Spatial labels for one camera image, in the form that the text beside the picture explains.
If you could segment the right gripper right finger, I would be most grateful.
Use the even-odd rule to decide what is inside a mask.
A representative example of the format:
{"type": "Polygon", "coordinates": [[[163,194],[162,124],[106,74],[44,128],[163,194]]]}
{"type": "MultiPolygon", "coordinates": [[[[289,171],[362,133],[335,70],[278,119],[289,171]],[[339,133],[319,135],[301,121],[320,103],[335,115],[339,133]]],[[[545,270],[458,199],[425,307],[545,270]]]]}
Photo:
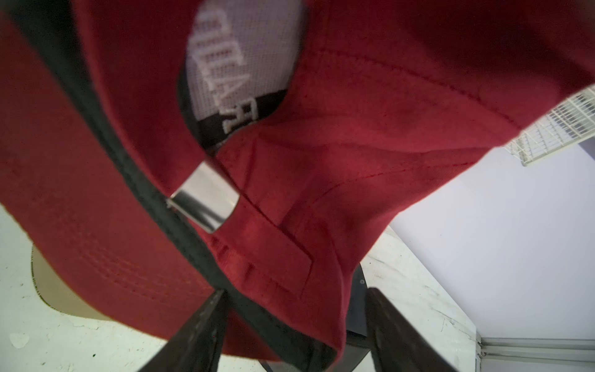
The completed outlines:
{"type": "Polygon", "coordinates": [[[376,371],[456,371],[379,289],[367,289],[365,312],[367,339],[376,371]]]}

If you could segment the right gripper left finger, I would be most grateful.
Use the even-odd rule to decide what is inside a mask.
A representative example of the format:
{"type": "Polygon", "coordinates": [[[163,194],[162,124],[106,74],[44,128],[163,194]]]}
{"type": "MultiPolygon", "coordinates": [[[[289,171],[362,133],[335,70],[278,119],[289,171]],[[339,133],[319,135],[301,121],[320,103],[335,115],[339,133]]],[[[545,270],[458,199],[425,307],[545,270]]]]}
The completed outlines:
{"type": "Polygon", "coordinates": [[[226,335],[229,296],[215,291],[140,372],[218,370],[226,335]]]}

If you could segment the red baseball cap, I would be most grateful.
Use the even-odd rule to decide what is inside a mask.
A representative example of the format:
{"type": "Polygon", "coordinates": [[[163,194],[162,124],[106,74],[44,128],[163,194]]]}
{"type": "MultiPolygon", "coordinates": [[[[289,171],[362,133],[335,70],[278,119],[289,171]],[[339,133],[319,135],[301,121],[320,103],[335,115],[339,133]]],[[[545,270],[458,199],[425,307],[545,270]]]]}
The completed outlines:
{"type": "Polygon", "coordinates": [[[110,319],[341,355],[390,221],[593,83],[592,1],[4,1],[1,202],[110,319]]]}

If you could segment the tan dark-brim baseball cap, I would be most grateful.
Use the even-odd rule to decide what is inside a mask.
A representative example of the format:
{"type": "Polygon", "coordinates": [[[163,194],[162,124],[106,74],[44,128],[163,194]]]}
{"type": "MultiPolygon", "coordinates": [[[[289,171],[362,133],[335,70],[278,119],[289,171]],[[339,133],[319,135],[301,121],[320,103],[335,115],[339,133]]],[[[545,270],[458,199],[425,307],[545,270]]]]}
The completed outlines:
{"type": "Polygon", "coordinates": [[[32,247],[31,274],[39,298],[52,309],[69,316],[111,321],[72,291],[35,246],[32,247]]]}

